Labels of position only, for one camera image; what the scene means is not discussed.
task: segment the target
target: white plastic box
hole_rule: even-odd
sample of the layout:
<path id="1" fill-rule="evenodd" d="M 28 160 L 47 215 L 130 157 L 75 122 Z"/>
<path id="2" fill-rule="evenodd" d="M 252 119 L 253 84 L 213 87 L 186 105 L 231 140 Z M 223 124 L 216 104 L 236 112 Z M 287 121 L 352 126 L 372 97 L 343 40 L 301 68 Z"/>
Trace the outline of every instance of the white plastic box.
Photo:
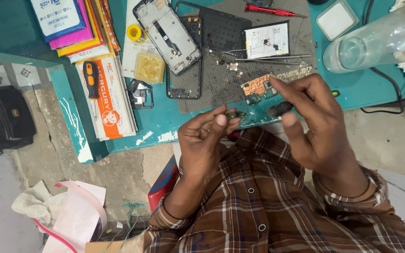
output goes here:
<path id="1" fill-rule="evenodd" d="M 339 38 L 359 23 L 346 0 L 338 0 L 316 18 L 316 23 L 330 41 Z"/>

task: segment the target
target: plaid shirt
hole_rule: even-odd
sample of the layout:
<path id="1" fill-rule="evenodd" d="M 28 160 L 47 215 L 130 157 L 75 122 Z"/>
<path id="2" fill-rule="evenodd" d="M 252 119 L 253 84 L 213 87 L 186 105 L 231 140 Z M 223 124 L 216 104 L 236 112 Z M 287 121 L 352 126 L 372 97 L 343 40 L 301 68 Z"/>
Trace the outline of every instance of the plaid shirt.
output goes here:
<path id="1" fill-rule="evenodd" d="M 369 186 L 341 197 L 313 180 L 326 210 L 304 185 L 304 169 L 289 145 L 251 128 L 229 148 L 198 212 L 178 220 L 163 207 L 149 221 L 144 251 L 405 252 L 404 221 L 387 199 L 386 181 L 363 168 Z"/>

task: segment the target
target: pink paper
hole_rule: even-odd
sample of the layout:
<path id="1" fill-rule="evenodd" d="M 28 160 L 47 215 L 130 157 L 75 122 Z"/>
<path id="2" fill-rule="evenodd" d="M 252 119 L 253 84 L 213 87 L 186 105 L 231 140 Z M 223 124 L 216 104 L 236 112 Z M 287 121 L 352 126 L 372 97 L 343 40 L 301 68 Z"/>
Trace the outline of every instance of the pink paper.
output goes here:
<path id="1" fill-rule="evenodd" d="M 80 181 L 71 181 L 93 194 L 101 206 L 104 206 L 106 189 Z M 68 188 L 62 211 L 54 224 L 53 232 L 66 238 L 78 253 L 85 253 L 85 244 L 90 242 L 99 220 L 98 211 L 88 200 Z M 42 253 L 73 253 L 59 240 L 49 237 Z"/>
<path id="2" fill-rule="evenodd" d="M 86 6 L 84 5 L 83 0 L 77 0 L 79 4 L 79 9 L 81 10 L 82 18 L 86 27 L 76 32 L 69 33 L 57 39 L 53 39 L 49 42 L 51 49 L 58 49 L 60 47 L 68 46 L 74 43 L 87 41 L 93 39 L 93 32 L 90 27 L 89 19 L 87 16 Z"/>

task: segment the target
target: teal table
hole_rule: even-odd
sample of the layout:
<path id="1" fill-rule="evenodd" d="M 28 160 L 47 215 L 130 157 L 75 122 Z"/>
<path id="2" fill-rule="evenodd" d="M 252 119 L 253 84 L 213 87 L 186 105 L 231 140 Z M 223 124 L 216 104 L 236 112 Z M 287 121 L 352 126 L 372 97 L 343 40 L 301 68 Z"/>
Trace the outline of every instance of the teal table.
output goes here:
<path id="1" fill-rule="evenodd" d="M 205 6 L 221 1 L 190 0 L 190 2 Z M 241 0 L 238 1 L 239 4 L 245 4 Z M 314 40 L 319 45 L 316 49 L 318 72 L 331 89 L 340 90 L 341 96 L 337 100 L 345 110 L 395 101 L 397 97 L 392 85 L 369 69 L 347 74 L 334 74 L 324 67 L 323 52 L 330 42 L 316 25 L 315 19 L 334 1 L 330 0 L 324 5 L 310 6 Z M 359 19 L 362 19 L 366 0 L 347 1 Z M 393 3 L 394 0 L 380 1 L 379 5 L 374 6 L 370 21 L 386 15 Z M 109 5 L 118 41 L 120 45 L 124 45 L 127 0 L 109 0 Z M 178 14 L 182 15 L 188 11 L 190 10 L 180 8 Z M 202 112 L 180 114 L 177 101 L 166 97 L 165 84 L 157 84 L 154 85 L 155 107 L 134 110 L 139 128 L 137 136 L 99 142 L 94 134 L 91 113 L 86 104 L 86 95 L 75 66 L 70 64 L 65 56 L 58 57 L 55 51 L 49 49 L 48 44 L 43 40 L 32 7 L 29 1 L 25 0 L 0 0 L 0 62 L 31 64 L 48 68 L 58 100 L 64 105 L 61 106 L 61 109 L 65 115 L 65 122 L 76 154 L 79 162 L 83 164 L 96 162 L 110 153 L 177 141 L 179 127 Z M 394 64 L 379 66 L 378 69 L 400 85 L 405 97 L 403 72 Z M 246 105 L 244 101 L 230 103 L 228 106 L 247 112 L 247 116 L 241 124 L 241 127 L 246 128 L 276 122 L 265 114 L 265 110 L 282 101 L 282 97 L 276 96 L 255 106 Z"/>
<path id="2" fill-rule="evenodd" d="M 176 2 L 177 0 L 172 1 L 173 6 L 175 6 Z M 190 2 L 209 6 L 221 1 L 193 0 Z M 323 32 L 319 29 L 315 19 L 323 10 L 334 2 L 335 0 L 331 0 L 324 5 L 310 5 L 314 40 L 318 42 L 319 46 L 316 49 L 319 73 L 330 85 L 332 90 L 340 90 L 341 96 L 337 100 L 345 110 L 395 101 L 397 97 L 392 85 L 387 80 L 369 69 L 347 74 L 334 74 L 329 72 L 324 67 L 322 60 L 323 52 L 330 44 L 330 41 L 326 39 Z M 370 21 L 386 15 L 390 7 L 393 5 L 393 2 L 393 0 L 386 0 L 384 1 L 384 5 L 380 4 L 379 6 L 375 6 L 371 14 Z M 111 10 L 114 12 L 114 25 L 116 34 L 118 35 L 118 40 L 121 44 L 123 44 L 123 32 L 125 31 L 125 25 L 122 22 L 118 22 L 118 20 L 125 19 L 126 14 L 124 10 L 126 9 L 126 3 L 120 3 L 120 0 L 109 0 L 109 3 Z M 362 19 L 365 0 L 349 0 L 348 3 L 351 5 L 359 19 Z M 180 7 L 178 14 L 182 15 L 189 11 L 190 9 Z M 352 28 L 352 30 L 355 30 L 358 27 L 360 27 L 360 24 Z M 380 66 L 379 69 L 400 84 L 402 93 L 405 96 L 405 78 L 402 71 L 393 64 Z M 151 146 L 167 141 L 175 141 L 179 127 L 196 114 L 203 112 L 197 111 L 188 114 L 179 114 L 177 101 L 168 99 L 166 97 L 164 84 L 154 85 L 154 100 L 155 107 L 153 109 L 135 111 L 135 117 L 139 126 L 137 136 L 106 141 L 107 146 L 110 148 L 110 152 L 124 151 L 126 148 L 125 145 L 131 149 Z M 240 127 L 246 128 L 270 124 L 276 121 L 276 119 L 268 117 L 265 111 L 270 106 L 282 101 L 282 97 L 278 96 L 275 99 L 263 100 L 255 106 L 249 106 L 246 105 L 244 101 L 240 101 L 230 103 L 228 104 L 228 107 L 236 107 L 240 111 L 248 112 L 246 118 L 240 125 Z M 153 134 L 143 141 L 143 136 L 148 136 L 149 131 L 151 131 Z M 136 141 L 138 139 L 142 140 L 140 145 L 136 145 Z"/>

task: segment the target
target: yellow solder spool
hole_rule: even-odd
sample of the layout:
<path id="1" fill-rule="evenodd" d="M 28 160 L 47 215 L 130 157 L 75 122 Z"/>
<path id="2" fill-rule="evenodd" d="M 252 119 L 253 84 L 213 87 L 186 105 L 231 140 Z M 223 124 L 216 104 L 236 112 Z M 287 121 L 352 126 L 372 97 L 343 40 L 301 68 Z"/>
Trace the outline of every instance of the yellow solder spool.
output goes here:
<path id="1" fill-rule="evenodd" d="M 146 38 L 148 37 L 145 31 L 143 31 L 143 29 L 138 25 L 130 25 L 127 27 L 126 34 L 131 41 L 135 41 L 137 43 L 145 42 Z"/>

